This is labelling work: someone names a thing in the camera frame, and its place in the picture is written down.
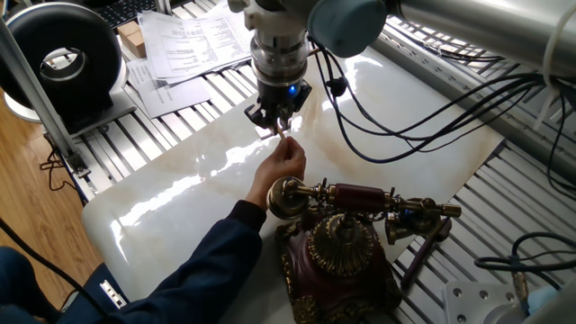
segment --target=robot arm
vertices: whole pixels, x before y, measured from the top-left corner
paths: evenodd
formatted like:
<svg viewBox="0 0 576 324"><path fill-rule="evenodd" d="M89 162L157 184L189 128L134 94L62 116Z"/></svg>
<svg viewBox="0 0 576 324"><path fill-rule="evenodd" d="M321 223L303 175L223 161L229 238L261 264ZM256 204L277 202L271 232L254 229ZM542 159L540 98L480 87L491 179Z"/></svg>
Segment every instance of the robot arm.
<svg viewBox="0 0 576 324"><path fill-rule="evenodd" d="M259 107L248 117L275 132L285 128L310 92L302 82L309 49L305 31L342 58L374 42L388 14L449 33L486 50L540 69L545 48L572 0L229 0L244 10L258 79ZM555 47L552 74L576 76L576 18Z"/></svg>

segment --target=wooden floor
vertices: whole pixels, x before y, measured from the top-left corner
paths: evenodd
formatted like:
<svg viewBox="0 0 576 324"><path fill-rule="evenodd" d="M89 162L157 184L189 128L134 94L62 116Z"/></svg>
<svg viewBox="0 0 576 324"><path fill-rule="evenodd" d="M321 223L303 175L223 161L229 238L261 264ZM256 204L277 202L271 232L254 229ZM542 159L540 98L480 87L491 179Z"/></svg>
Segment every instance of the wooden floor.
<svg viewBox="0 0 576 324"><path fill-rule="evenodd" d="M69 186L57 192L49 189L48 171L39 170L51 151L41 126L12 115L1 89L0 98L0 217L32 248L83 284L102 259L82 228L78 195ZM55 169L54 186L63 180L69 181L66 171ZM1 230L0 246L20 250ZM40 288L59 308L72 288L38 262L32 264Z"/></svg>

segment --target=white marble slab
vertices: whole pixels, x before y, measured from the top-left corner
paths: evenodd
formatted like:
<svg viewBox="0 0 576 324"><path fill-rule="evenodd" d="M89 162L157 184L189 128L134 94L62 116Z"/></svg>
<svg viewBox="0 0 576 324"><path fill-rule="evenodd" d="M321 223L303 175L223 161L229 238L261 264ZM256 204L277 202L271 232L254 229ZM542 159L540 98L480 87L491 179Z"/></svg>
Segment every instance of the white marble slab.
<svg viewBox="0 0 576 324"><path fill-rule="evenodd" d="M390 128L409 126L448 102L372 49L341 62L364 107ZM384 190L395 186L405 198L431 197L445 203L502 140L492 129L483 128L434 153L388 165L370 164L344 142L313 58L306 80L314 90L294 116L290 135L306 150L308 185L325 176L330 183ZM340 102L343 113L361 120L349 94ZM260 140L243 108L244 103L209 123L96 196L84 209L85 230L129 299L146 297L192 254L212 224L244 198L257 166L277 144L278 137ZM462 111L452 108L410 134L437 131ZM371 156L386 158L409 149L402 140L370 137L347 128L350 139ZM260 261L222 323L293 323L273 238L280 223L269 213L260 232L265 242ZM376 224L386 242L383 226ZM410 242L406 238L393 247L386 245L388 259L396 259Z"/></svg>

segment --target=jacket cuff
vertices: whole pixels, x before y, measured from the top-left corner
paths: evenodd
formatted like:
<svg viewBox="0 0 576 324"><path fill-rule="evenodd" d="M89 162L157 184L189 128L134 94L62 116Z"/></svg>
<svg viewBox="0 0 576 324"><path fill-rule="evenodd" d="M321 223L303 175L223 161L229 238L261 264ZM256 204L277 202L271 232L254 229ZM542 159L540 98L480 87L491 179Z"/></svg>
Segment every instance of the jacket cuff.
<svg viewBox="0 0 576 324"><path fill-rule="evenodd" d="M239 221L252 230L259 232L266 221L266 212L252 202L240 200L236 202L227 219Z"/></svg>

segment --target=person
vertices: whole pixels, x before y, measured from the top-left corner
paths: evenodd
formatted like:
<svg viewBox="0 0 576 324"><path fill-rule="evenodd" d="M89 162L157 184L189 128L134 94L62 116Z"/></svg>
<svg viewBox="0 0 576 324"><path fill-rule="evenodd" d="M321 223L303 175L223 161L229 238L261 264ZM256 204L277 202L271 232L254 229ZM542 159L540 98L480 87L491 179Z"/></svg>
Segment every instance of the person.
<svg viewBox="0 0 576 324"><path fill-rule="evenodd" d="M258 167L244 200L236 203L227 218L219 220L202 239L192 256L166 278L147 298L117 310L99 287L108 277L121 292L105 265L90 276L85 288L105 307L103 318L78 295L60 313L42 293L28 259L8 247L0 248L0 323L218 323L248 279L262 249L258 232L266 220L266 194L284 176L303 180L306 157L293 138L280 141Z"/></svg>

